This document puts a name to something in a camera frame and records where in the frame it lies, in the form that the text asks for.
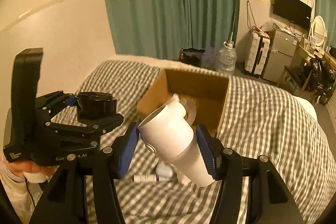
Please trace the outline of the person's left hand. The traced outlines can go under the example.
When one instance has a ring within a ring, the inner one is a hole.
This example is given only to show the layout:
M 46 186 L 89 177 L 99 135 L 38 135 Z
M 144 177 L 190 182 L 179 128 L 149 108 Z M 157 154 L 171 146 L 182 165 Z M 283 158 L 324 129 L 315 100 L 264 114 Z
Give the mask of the person's left hand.
M 33 161 L 23 160 L 9 162 L 1 156 L 1 182 L 7 185 L 20 185 L 25 181 L 24 173 L 42 173 L 51 177 L 59 166 L 39 166 Z

